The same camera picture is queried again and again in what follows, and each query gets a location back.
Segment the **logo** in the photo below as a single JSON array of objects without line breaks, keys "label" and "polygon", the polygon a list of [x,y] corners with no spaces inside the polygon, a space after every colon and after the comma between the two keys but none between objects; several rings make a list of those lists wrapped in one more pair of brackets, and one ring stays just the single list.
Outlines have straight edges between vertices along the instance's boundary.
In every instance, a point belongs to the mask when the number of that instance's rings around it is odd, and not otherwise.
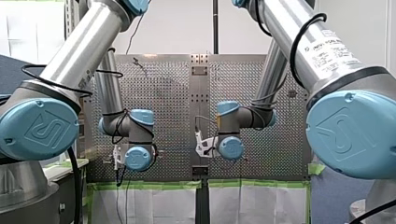
[{"label": "logo", "polygon": [[56,148],[70,127],[70,122],[44,111],[40,113],[25,134],[25,139],[44,147]]},{"label": "logo", "polygon": [[376,146],[367,130],[359,127],[347,107],[330,115],[316,126],[316,133],[323,146],[341,161]]}]

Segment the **white sticker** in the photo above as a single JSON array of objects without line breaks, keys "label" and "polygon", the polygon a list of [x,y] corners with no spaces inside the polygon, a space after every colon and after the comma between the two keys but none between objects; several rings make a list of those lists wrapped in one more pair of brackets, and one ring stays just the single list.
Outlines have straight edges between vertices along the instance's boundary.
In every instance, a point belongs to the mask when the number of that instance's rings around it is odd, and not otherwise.
[{"label": "white sticker", "polygon": [[304,48],[308,62],[319,73],[331,73],[340,66],[360,63],[337,36],[327,36]]},{"label": "white sticker", "polygon": [[324,36],[335,36],[335,37],[337,37],[335,32],[331,31],[331,30],[322,30],[322,33],[324,34]]}]

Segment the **white paper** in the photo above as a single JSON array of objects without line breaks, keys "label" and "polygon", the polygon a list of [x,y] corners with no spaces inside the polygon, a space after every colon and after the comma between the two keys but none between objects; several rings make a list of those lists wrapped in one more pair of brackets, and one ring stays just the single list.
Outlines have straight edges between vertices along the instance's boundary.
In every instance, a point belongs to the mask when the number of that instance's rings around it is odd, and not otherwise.
[{"label": "white paper", "polygon": [[276,194],[270,188],[243,186],[239,223],[274,223]]},{"label": "white paper", "polygon": [[276,222],[275,224],[305,223],[306,221],[306,189],[276,190]]},{"label": "white paper", "polygon": [[[195,189],[128,189],[129,224],[195,224]],[[125,189],[119,189],[118,208],[125,222]],[[93,193],[92,223],[120,223],[117,191]]]},{"label": "white paper", "polygon": [[210,223],[238,224],[239,187],[210,188]]},{"label": "white paper", "polygon": [[306,222],[306,189],[245,185],[241,189],[211,188],[209,191],[211,221],[216,224]]},{"label": "white paper", "polygon": [[30,40],[8,40],[9,51],[12,58],[37,63],[37,46],[35,41]]},{"label": "white paper", "polygon": [[154,190],[154,223],[195,223],[195,189]]}]

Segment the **green tape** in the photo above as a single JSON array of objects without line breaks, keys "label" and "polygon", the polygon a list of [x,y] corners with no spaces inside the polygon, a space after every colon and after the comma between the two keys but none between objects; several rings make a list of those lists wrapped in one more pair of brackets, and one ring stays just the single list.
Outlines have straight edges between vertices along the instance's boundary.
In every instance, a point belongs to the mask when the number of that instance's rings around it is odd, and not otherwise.
[{"label": "green tape", "polygon": [[309,163],[308,164],[308,173],[310,175],[320,175],[325,168],[326,168],[326,166],[322,165],[322,164]]},{"label": "green tape", "polygon": [[93,204],[93,186],[87,185],[87,205],[88,205],[88,224],[92,224],[92,204]]},{"label": "green tape", "polygon": [[309,186],[309,181],[275,181],[255,179],[209,180],[210,188],[240,187],[241,185],[287,189],[306,189]]},{"label": "green tape", "polygon": [[307,183],[306,188],[306,208],[305,208],[305,223],[311,223],[311,183]]},{"label": "green tape", "polygon": [[242,180],[240,179],[223,179],[223,180],[208,180],[210,188],[229,188],[229,187],[240,187]]},{"label": "green tape", "polygon": [[[85,161],[88,161],[88,160],[87,159],[77,159],[77,164],[81,164],[81,163],[83,163]],[[50,164],[46,165],[45,168],[50,168],[50,167],[53,167],[53,166],[60,166],[60,167],[68,167],[68,168],[70,168],[70,167],[72,167],[72,163],[71,163],[71,161],[63,161],[63,162],[56,161],[54,163],[50,163]]]},{"label": "green tape", "polygon": [[108,183],[91,183],[89,187],[94,191],[97,190],[116,190],[116,189],[155,189],[155,190],[172,190],[172,189],[199,189],[201,181],[179,181],[179,182],[146,182],[146,181],[124,181],[121,186],[117,187],[115,182]]}]

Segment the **white wall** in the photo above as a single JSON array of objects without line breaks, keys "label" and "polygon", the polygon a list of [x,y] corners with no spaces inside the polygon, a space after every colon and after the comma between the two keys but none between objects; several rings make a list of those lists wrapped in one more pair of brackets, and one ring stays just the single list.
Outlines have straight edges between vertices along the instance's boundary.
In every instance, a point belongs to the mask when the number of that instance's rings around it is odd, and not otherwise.
[{"label": "white wall", "polygon": [[1,55],[48,63],[63,43],[63,2],[0,1]]},{"label": "white wall", "polygon": [[391,0],[318,0],[318,11],[328,14],[329,28],[337,33],[362,62],[391,69],[390,15],[391,12],[396,13],[396,8],[391,11],[390,2]]},{"label": "white wall", "polygon": [[[124,54],[137,21],[113,46]],[[264,54],[270,38],[244,9],[219,0],[219,53]],[[152,0],[132,41],[130,54],[213,53],[212,0]]]}]

